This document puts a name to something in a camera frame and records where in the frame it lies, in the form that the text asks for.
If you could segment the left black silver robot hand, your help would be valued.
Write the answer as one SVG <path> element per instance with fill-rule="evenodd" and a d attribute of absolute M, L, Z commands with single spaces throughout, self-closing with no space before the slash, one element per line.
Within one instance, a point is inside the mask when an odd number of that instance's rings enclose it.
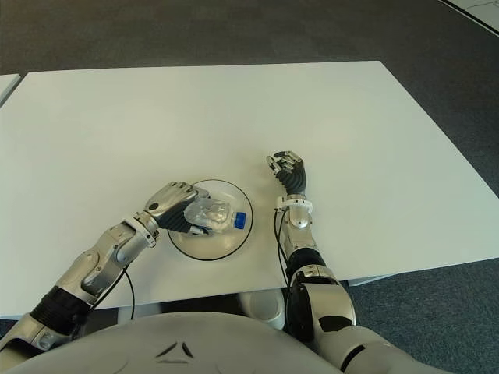
<path fill-rule="evenodd" d="M 146 203 L 144 211 L 161 229 L 189 233 L 193 224 L 184 216 L 188 205 L 197 199 L 209 199 L 210 193 L 186 182 L 170 182 L 156 192 Z"/>

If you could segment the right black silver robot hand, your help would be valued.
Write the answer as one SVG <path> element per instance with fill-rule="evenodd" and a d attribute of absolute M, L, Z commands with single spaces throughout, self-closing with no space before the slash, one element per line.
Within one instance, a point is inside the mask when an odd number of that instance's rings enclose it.
<path fill-rule="evenodd" d="M 288 195 L 305 195 L 306 170 L 303 159 L 291 150 L 266 157 L 268 167 Z"/>

